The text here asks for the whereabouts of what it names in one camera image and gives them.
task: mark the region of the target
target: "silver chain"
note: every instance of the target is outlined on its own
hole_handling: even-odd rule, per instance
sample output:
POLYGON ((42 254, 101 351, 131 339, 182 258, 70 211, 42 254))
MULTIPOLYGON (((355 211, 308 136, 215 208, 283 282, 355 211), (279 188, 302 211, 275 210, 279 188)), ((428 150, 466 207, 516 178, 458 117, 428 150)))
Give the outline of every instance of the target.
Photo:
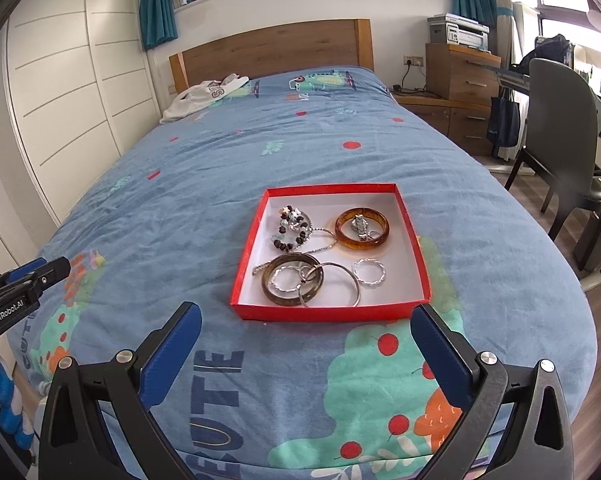
MULTIPOLYGON (((314 227, 314 229, 312 229, 312 232, 314 232, 314 231, 322 231, 322 232, 328 233, 332 238, 334 238, 334 241, 331 242, 330 245, 328 245, 328 246, 321 247, 320 249, 312 249, 311 251, 305 251, 304 253, 301 253, 301 254, 320 253, 321 251, 327 251, 328 249, 331 249, 332 247, 334 247, 337 244, 338 239, 336 238, 336 235, 333 232, 331 232, 329 229, 324 229, 322 227, 314 227)), ((252 276, 257 275, 261 270, 263 270, 265 267, 267 267, 273 261, 274 260, 270 260, 269 262, 266 262, 264 264, 260 264, 259 266, 254 267, 254 269, 252 269, 252 276)))

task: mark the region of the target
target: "bed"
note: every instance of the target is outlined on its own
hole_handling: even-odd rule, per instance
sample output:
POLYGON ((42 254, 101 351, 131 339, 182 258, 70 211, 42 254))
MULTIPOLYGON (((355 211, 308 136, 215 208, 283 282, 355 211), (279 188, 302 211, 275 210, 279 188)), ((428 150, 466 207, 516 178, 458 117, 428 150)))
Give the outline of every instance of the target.
MULTIPOLYGON (((8 334, 32 386, 44 392, 65 355, 84 364, 136 348, 193 301, 202 333, 152 413, 199 479, 413 478, 460 413, 423 363, 408 319, 263 323, 229 307, 265 188, 395 182, 434 308, 508 364, 554 361, 576 416, 597 349, 574 272, 480 164, 392 99, 372 72, 369 21, 251 31, 170 62, 178 91, 229 72, 250 83, 154 129, 42 250, 70 258, 72 273, 8 334)), ((104 411, 124 464, 142 478, 104 411)))

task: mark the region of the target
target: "blue gripper pad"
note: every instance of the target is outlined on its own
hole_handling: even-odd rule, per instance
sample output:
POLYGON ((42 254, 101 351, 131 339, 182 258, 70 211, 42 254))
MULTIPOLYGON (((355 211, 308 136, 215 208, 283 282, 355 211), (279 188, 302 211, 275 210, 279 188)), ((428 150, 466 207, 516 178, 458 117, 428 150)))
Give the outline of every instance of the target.
POLYGON ((22 267, 12 270, 9 277, 5 281, 7 284, 17 282, 33 270, 36 270, 43 265, 47 265, 47 260, 45 258, 38 258, 37 260, 29 262, 28 264, 24 264, 22 267))
POLYGON ((471 372, 422 306, 412 312, 411 332, 447 402, 461 410, 474 403, 471 372))
POLYGON ((143 367, 138 396, 148 410, 165 400, 200 335, 202 327, 200 307, 194 303, 188 303, 184 307, 187 308, 186 313, 165 336, 162 344, 143 367))

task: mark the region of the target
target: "red box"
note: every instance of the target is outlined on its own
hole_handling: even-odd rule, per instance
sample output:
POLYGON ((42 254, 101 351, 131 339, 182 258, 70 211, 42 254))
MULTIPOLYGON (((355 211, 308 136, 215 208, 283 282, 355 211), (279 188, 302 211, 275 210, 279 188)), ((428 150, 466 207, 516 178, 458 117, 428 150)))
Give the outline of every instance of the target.
MULTIPOLYGON (((321 247, 333 241, 329 235, 315 241, 317 234, 318 232, 315 232, 308 245, 314 242, 316 247, 321 247)), ((330 269, 334 267, 326 267, 325 272, 331 272, 330 269)), ((429 302, 431 295, 423 254, 397 185, 326 184, 265 190, 247 235, 229 304, 242 319, 295 322, 373 321, 409 318, 414 307, 429 302), (279 222, 278 208, 288 203, 305 211, 312 218, 314 227, 324 227, 332 232, 336 218, 347 209, 370 207, 383 213, 389 221, 390 230, 388 241, 380 247, 370 251, 355 251, 337 244, 334 248, 313 256, 321 262, 337 262, 343 265, 351 264, 360 258, 377 258, 386 265, 385 282, 373 290, 363 289, 365 296, 355 307, 337 304, 312 306, 320 303, 321 298, 323 303, 340 301, 340 297, 339 300, 333 299, 338 283, 331 288, 333 293, 327 294, 323 293, 324 285, 309 303, 309 308, 271 303, 262 291, 260 274, 252 276, 252 269, 255 265, 280 255, 280 251, 271 244, 270 236, 279 222)))

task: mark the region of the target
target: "brown bangle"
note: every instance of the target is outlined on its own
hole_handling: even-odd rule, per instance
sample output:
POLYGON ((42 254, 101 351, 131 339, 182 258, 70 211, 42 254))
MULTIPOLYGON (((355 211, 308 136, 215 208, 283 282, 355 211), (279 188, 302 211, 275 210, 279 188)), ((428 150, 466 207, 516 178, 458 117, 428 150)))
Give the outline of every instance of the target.
POLYGON ((389 237, 389 222, 385 216, 374 209, 357 207, 350 209, 349 211, 345 211, 341 216, 338 217, 335 232, 337 235, 337 240, 345 247, 349 247, 350 249, 355 249, 357 251, 367 251, 369 249, 378 247, 379 245, 383 245, 383 243, 387 241, 387 238, 389 237), (383 229, 381 235, 376 238, 370 238, 369 240, 355 240, 345 235, 343 233, 343 226, 347 221, 352 220, 356 215, 363 215, 365 218, 370 218, 378 222, 381 226, 381 229, 383 229))
MULTIPOLYGON (((301 299, 299 296, 292 298, 285 298, 283 296, 278 296, 274 294, 269 288, 269 280, 272 277, 274 271, 282 266, 283 264, 287 264, 289 262, 303 262, 305 264, 310 265, 311 267, 319 266, 321 263, 309 254, 304 253, 288 253, 283 254, 282 256, 278 256, 275 260, 273 260, 263 271, 263 279, 261 280, 261 285, 263 286, 263 292, 266 295, 267 299, 272 301, 273 303, 282 305, 282 306, 299 306, 301 304, 301 299)), ((312 274, 316 275, 315 280, 312 281, 311 288, 303 294, 303 301, 306 303, 314 298, 321 290, 321 286, 323 285, 323 278, 325 274, 323 273, 323 268, 319 267, 312 274)))

